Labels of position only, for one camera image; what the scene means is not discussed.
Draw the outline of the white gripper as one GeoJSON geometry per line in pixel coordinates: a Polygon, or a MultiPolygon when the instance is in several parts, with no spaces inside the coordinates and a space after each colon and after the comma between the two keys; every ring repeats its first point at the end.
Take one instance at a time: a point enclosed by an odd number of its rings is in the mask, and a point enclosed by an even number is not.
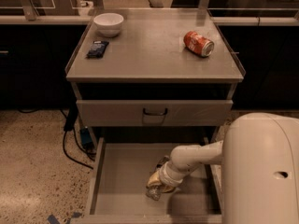
{"type": "Polygon", "coordinates": [[[149,177],[147,187],[161,186],[161,193],[170,193],[182,183],[183,179],[184,174],[174,166],[173,162],[167,161],[159,171],[154,172],[149,177]]]}

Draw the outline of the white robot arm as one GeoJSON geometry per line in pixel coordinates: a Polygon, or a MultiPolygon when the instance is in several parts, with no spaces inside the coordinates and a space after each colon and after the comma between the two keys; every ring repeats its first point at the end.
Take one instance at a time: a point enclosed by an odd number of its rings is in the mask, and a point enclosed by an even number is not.
{"type": "Polygon", "coordinates": [[[222,141],[175,147],[149,178],[148,195],[158,200],[201,164],[221,167],[223,224],[299,224],[299,119],[249,113],[222,141]]]}

